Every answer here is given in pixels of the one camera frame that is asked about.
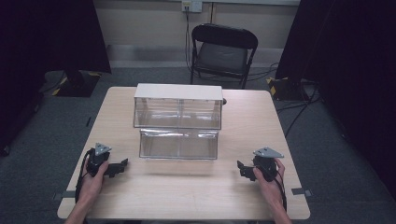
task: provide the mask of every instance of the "white wall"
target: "white wall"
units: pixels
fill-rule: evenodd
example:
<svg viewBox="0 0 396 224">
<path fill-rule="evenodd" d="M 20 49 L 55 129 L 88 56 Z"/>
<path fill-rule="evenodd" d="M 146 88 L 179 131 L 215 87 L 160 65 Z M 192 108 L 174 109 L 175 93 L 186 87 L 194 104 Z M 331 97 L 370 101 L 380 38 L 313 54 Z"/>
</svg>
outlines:
<svg viewBox="0 0 396 224">
<path fill-rule="evenodd" d="M 203 2 L 202 13 L 190 13 L 190 31 L 194 26 L 212 20 L 217 24 L 245 28 L 255 34 L 259 39 L 256 57 L 268 49 L 280 49 L 276 52 L 281 53 L 297 11 L 296 0 L 255 1 L 279 2 L 288 6 L 222 3 L 224 1 L 218 0 L 214 4 Z M 184 50 L 187 22 L 186 15 L 181 12 L 180 1 L 94 0 L 94 3 L 107 45 Z"/>
</svg>

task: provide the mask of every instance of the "transparent plastic bin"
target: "transparent plastic bin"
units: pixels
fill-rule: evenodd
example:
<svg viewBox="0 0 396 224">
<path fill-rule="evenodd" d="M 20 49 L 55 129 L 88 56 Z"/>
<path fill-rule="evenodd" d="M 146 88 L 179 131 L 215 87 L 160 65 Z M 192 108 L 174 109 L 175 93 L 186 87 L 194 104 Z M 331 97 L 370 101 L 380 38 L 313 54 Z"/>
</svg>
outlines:
<svg viewBox="0 0 396 224">
<path fill-rule="evenodd" d="M 216 160 L 219 131 L 141 129 L 140 158 Z"/>
<path fill-rule="evenodd" d="M 134 126 L 220 130 L 222 100 L 217 86 L 139 84 Z"/>
</svg>

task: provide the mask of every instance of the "gray carpet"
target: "gray carpet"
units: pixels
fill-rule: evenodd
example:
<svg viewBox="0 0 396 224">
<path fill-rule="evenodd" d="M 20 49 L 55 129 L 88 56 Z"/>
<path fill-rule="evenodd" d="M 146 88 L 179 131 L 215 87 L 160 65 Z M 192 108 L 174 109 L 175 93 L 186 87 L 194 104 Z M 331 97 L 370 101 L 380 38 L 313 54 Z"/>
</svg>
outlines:
<svg viewBox="0 0 396 224">
<path fill-rule="evenodd" d="M 267 70 L 253 68 L 251 73 Z M 43 90 L 61 75 L 48 73 L 49 82 Z M 194 84 L 239 89 L 237 82 L 221 80 L 196 78 Z M 50 91 L 46 93 L 38 112 L 12 143 L 10 155 L 0 158 L 0 223 L 63 223 L 57 218 L 60 202 L 52 200 L 52 196 L 66 189 L 106 91 L 112 86 L 136 86 L 139 82 L 188 84 L 190 73 L 187 68 L 117 68 L 112 75 L 100 78 L 91 98 L 53 97 Z M 259 78 L 249 81 L 246 89 L 268 87 L 265 79 Z M 275 102 L 276 108 L 298 104 Z M 285 131 L 301 109 L 279 112 Z M 396 223 L 395 202 L 366 160 L 342 137 L 336 119 L 321 101 L 308 106 L 290 129 L 287 140 L 302 185 L 313 192 L 307 198 L 311 218 L 295 223 Z"/>
</svg>

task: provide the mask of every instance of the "person's right hand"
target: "person's right hand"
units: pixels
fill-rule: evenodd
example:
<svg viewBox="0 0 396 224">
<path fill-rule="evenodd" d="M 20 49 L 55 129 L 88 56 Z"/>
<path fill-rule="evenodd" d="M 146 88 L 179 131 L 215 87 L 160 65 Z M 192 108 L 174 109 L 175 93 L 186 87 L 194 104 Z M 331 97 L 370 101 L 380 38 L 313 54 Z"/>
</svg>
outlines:
<svg viewBox="0 0 396 224">
<path fill-rule="evenodd" d="M 283 174 L 285 174 L 285 166 L 282 162 L 275 158 L 276 165 L 278 167 L 279 174 L 276 175 L 276 180 L 282 185 Z M 259 168 L 253 168 L 254 175 L 259 181 L 260 191 L 262 193 L 262 197 L 264 197 L 265 201 L 268 202 L 271 209 L 278 205 L 282 205 L 282 195 L 280 193 L 279 186 L 273 180 L 271 182 L 267 182 L 262 175 L 262 171 Z"/>
</svg>

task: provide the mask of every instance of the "baseboard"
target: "baseboard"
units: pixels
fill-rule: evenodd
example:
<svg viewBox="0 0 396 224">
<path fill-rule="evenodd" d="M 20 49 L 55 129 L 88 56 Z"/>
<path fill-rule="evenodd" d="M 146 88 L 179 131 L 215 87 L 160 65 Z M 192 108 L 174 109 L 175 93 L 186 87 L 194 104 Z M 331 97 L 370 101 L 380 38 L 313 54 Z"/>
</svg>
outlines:
<svg viewBox="0 0 396 224">
<path fill-rule="evenodd" d="M 113 68 L 187 66 L 185 49 L 179 47 L 109 45 L 106 49 Z M 278 63 L 282 52 L 283 49 L 257 49 L 251 66 L 269 67 Z"/>
</svg>

